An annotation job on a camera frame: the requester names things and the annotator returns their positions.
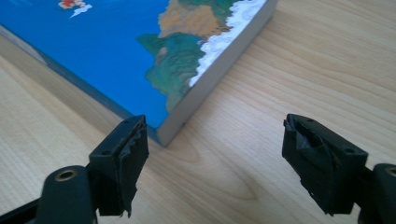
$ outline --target wooden surface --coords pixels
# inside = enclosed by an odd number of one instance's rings
[[[288,113],[396,163],[396,2],[280,0],[268,26],[168,148],[149,141],[131,219],[100,223],[356,223],[326,216],[281,157]],[[0,39],[0,214],[85,165],[120,122]]]

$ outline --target book cover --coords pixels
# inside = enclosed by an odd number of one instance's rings
[[[265,3],[5,0],[0,33],[167,145],[157,131]]]

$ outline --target black clamp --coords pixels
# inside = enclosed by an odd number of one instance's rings
[[[324,213],[350,214],[359,223],[396,223],[396,166],[365,167],[368,153],[313,119],[288,114],[282,156]]]
[[[131,215],[136,182],[149,156],[144,116],[122,121],[90,154],[86,166],[50,174],[41,197],[0,217],[0,223],[97,223],[101,216]]]

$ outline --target wood grain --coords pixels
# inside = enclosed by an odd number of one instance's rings
[[[288,113],[396,163],[396,2],[280,0],[276,14],[168,148],[149,141],[133,214],[100,223],[356,223],[326,216],[281,157]],[[120,122],[0,38],[0,214]]]

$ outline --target book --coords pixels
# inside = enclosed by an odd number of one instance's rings
[[[0,34],[166,147],[277,0],[5,0]]]

